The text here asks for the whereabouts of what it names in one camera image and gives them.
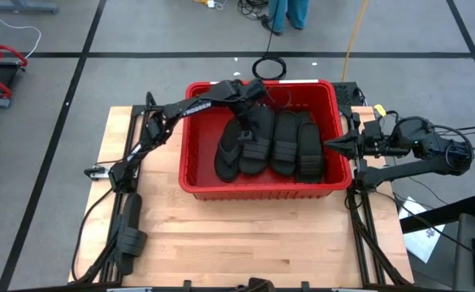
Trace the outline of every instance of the paper sheet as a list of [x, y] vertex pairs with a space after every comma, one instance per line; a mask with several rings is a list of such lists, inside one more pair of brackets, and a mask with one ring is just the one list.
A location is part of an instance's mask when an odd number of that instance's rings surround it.
[[[408, 211], [419, 214], [426, 211], [423, 206], [416, 203], [413, 198], [408, 197], [404, 203], [404, 207]], [[409, 217], [410, 214], [403, 208], [399, 211], [399, 219]], [[443, 232], [445, 225], [435, 226], [438, 230]], [[412, 232], [410, 234], [404, 234], [405, 246], [407, 250], [413, 253], [418, 259], [422, 260], [425, 264], [429, 261], [432, 251], [435, 245], [438, 243], [439, 236], [441, 236], [436, 230], [431, 228], [426, 230], [420, 230]]]

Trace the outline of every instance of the black coiled cable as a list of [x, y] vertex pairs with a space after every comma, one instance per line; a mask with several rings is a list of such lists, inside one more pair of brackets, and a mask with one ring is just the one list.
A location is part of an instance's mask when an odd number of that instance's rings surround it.
[[[278, 11], [279, 11], [279, 1], [277, 1], [277, 6], [275, 7], [275, 14], [273, 16], [274, 20], [277, 19], [277, 12]], [[273, 36], [273, 28], [270, 28], [270, 40], [268, 41], [268, 47], [266, 48], [266, 52], [264, 53], [264, 56], [262, 56], [262, 58], [256, 60], [255, 63], [253, 64], [253, 66], [252, 66], [252, 73], [253, 73], [253, 76], [255, 76], [255, 78], [261, 78], [263, 80], [281, 80], [281, 79], [284, 79], [284, 77], [286, 77], [286, 74], [287, 74], [286, 62], [284, 62], [284, 60], [280, 57], [268, 56], [268, 53], [270, 52], [270, 45], [271, 45], [271, 37], [272, 36]], [[266, 60], [278, 63], [283, 68], [282, 72], [279, 75], [277, 75], [275, 77], [271, 77], [271, 78], [265, 78], [265, 77], [260, 76], [257, 73], [257, 65], [259, 65], [261, 62], [264, 62]]]
[[268, 0], [239, 0], [237, 2], [237, 8], [240, 13], [248, 18], [249, 15], [255, 15], [254, 20], [258, 20], [258, 14], [262, 12], [268, 6]]

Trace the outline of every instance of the wooden table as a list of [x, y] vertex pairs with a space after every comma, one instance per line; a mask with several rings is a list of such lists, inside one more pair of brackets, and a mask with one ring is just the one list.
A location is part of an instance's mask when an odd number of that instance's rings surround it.
[[[374, 119], [370, 107], [353, 110], [362, 121]], [[110, 109], [99, 161], [123, 156], [130, 113], [131, 107]], [[229, 287], [261, 277], [277, 287], [300, 287], [302, 281], [312, 287], [361, 287], [351, 218], [343, 205], [345, 191], [319, 200], [195, 200], [178, 185], [182, 131], [178, 125], [167, 144], [142, 163], [140, 229], [149, 238], [135, 260], [134, 273], [123, 278], [124, 286], [182, 286], [184, 280], [192, 280], [196, 287]], [[368, 162], [385, 164], [382, 158]], [[108, 179], [93, 182], [87, 208], [109, 188]], [[378, 191], [392, 194], [390, 183]], [[383, 195], [370, 198], [380, 248], [413, 281], [394, 202]], [[78, 275], [85, 273], [106, 243], [113, 203], [111, 195], [85, 224]], [[366, 245], [365, 250], [369, 277], [375, 282]]]

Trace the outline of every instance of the red bin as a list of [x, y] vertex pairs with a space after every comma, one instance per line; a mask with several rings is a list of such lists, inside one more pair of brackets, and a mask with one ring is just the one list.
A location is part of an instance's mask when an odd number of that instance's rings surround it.
[[[212, 83], [191, 84], [187, 98], [209, 90]], [[275, 111], [290, 100], [292, 111], [308, 110], [320, 129], [323, 141], [342, 135], [342, 125], [333, 86], [324, 80], [265, 81], [275, 100], [264, 102]], [[322, 183], [295, 182], [295, 176], [276, 174], [270, 166], [259, 175], [240, 174], [234, 182], [223, 182], [215, 173], [214, 158], [218, 141], [228, 120], [229, 109], [212, 108], [184, 120], [183, 144], [179, 163], [179, 185], [198, 200], [261, 200], [321, 198], [332, 191], [346, 189], [352, 181], [349, 162], [337, 152], [324, 148], [326, 173]]]

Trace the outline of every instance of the gray floor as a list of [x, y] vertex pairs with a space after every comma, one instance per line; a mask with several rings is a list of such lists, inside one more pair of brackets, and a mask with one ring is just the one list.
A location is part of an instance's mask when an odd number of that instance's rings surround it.
[[[17, 25], [35, 25], [43, 38], [38, 52], [80, 52], [98, 0], [61, 0], [57, 15], [1, 15]], [[107, 0], [93, 52], [262, 51], [268, 34], [243, 18], [229, 0], [209, 11], [189, 0]], [[475, 0], [456, 0], [475, 42]], [[272, 40], [274, 51], [343, 52], [360, 0], [312, 1], [303, 32], [286, 27]], [[28, 51], [36, 35], [4, 28], [0, 43]], [[355, 42], [363, 52], [468, 52], [443, 0], [372, 0]], [[100, 148], [108, 109], [143, 103], [150, 90], [158, 103], [184, 98], [192, 82], [251, 79], [255, 58], [89, 58], [85, 64], [53, 164], [15, 269], [10, 289], [62, 285], [67, 281], [76, 234], [90, 181], [82, 174]], [[342, 58], [285, 58], [287, 79], [339, 81]], [[75, 58], [33, 58], [15, 87], [10, 109], [0, 109], [0, 276], [63, 105]], [[273, 75], [265, 64], [259, 71]], [[354, 58], [348, 79], [362, 87], [370, 104], [381, 103], [402, 116], [420, 115], [452, 127], [475, 125], [475, 63], [472, 59]], [[387, 119], [386, 127], [391, 125]], [[475, 135], [471, 135], [475, 147]], [[475, 162], [465, 175], [422, 175], [447, 202], [475, 194]], [[425, 188], [408, 180], [394, 183], [401, 195], [438, 207]], [[448, 226], [455, 234], [456, 226]], [[451, 283], [454, 249], [441, 240], [429, 264], [412, 259], [417, 281]]]

